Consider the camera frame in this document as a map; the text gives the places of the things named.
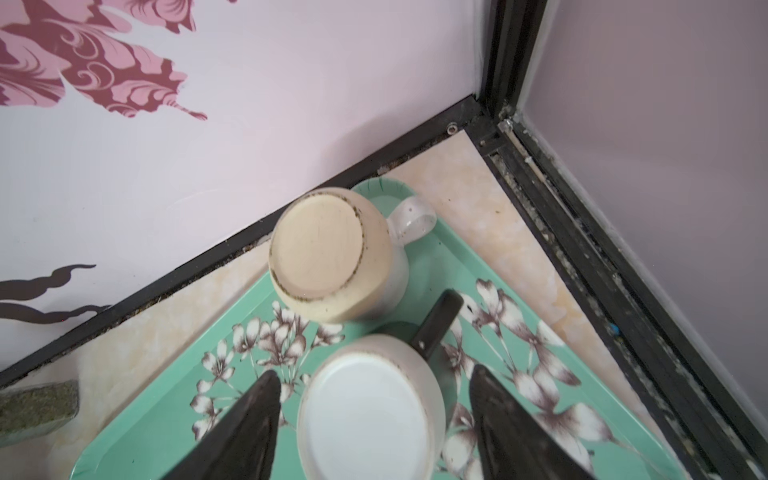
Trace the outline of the green floral tray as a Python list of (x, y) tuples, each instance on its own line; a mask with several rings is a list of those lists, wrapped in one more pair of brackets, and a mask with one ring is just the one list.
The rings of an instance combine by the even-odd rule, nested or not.
[[(481, 466), (469, 397), (473, 370), (486, 367), (502, 386), (597, 479), (680, 479), (661, 442), (490, 267), (444, 223), (406, 250), (404, 298), (383, 328), (422, 321), (445, 289), (464, 300), (441, 342), (449, 416), (436, 479), (478, 479)], [(300, 479), (297, 421), (307, 388), (329, 362), (343, 386), (400, 382), (391, 362), (346, 348), (373, 336), (362, 324), (320, 326), (288, 309), (261, 278), (161, 373), (85, 449), (76, 479), (158, 479), (168, 473), (265, 372), (281, 383), (280, 430), (272, 475)]]

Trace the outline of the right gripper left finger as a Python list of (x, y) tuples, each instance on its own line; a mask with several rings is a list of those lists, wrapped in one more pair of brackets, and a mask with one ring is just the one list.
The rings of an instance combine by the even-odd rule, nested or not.
[(268, 479), (277, 447), (280, 392), (278, 375), (265, 372), (165, 477)]

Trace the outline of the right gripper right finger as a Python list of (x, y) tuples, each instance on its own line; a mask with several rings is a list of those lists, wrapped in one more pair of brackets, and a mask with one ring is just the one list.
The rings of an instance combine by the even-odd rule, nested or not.
[(482, 365), (473, 369), (469, 398), (485, 479), (592, 477)]

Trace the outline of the black mug white base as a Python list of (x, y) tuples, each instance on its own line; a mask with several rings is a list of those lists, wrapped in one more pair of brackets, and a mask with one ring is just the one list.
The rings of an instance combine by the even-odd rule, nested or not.
[(448, 289), (420, 324), (395, 321), (332, 354), (302, 395), (309, 479), (429, 479), (458, 401), (442, 342), (463, 299)]

